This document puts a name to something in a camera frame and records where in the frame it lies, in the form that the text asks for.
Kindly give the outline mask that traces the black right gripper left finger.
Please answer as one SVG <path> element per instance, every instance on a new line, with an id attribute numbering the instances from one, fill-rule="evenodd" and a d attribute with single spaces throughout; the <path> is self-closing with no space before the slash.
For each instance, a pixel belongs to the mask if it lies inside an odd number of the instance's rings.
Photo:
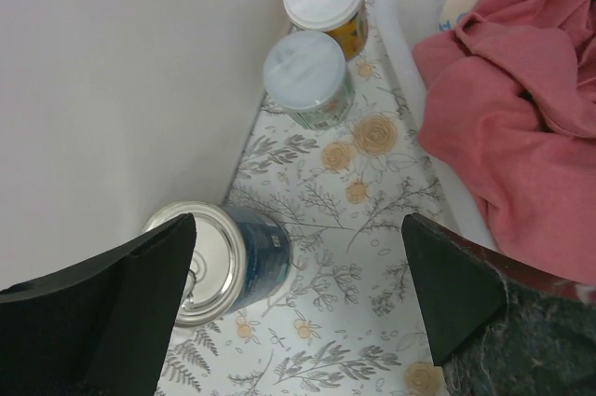
<path id="1" fill-rule="evenodd" d="M 195 241 L 194 217 L 179 215 L 4 290 L 2 394 L 154 394 Z"/>

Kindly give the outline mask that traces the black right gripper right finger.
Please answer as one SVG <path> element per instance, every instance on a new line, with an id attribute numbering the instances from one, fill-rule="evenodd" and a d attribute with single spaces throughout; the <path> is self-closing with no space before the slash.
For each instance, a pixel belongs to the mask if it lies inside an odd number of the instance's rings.
<path id="1" fill-rule="evenodd" d="M 432 361 L 444 365 L 506 304 L 501 279 L 467 241 L 421 214 L 401 225 Z"/>

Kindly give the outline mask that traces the blue soup can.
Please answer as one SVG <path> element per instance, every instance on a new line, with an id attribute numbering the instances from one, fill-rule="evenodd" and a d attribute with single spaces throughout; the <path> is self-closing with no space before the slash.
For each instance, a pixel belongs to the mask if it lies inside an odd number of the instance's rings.
<path id="1" fill-rule="evenodd" d="M 171 203 L 143 227 L 148 232 L 181 214 L 194 217 L 195 248 L 175 324 L 196 327 L 274 294 L 291 268 L 282 225 L 253 209 L 199 201 Z"/>

